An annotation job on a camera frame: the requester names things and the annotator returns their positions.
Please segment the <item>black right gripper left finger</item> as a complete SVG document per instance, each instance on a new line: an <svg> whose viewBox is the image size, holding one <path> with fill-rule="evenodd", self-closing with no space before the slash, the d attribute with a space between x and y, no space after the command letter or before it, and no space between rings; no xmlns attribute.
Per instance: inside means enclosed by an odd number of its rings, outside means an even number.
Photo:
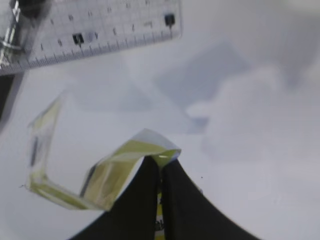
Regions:
<svg viewBox="0 0 320 240"><path fill-rule="evenodd" d="M156 229L159 168L145 157L136 175L116 200L73 240L153 240Z"/></svg>

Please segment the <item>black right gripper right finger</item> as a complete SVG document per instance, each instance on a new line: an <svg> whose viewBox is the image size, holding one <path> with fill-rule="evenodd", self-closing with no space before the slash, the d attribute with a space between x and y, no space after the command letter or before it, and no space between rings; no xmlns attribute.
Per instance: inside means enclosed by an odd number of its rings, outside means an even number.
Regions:
<svg viewBox="0 0 320 240"><path fill-rule="evenodd" d="M200 192L176 159L161 170L167 240L256 240Z"/></svg>

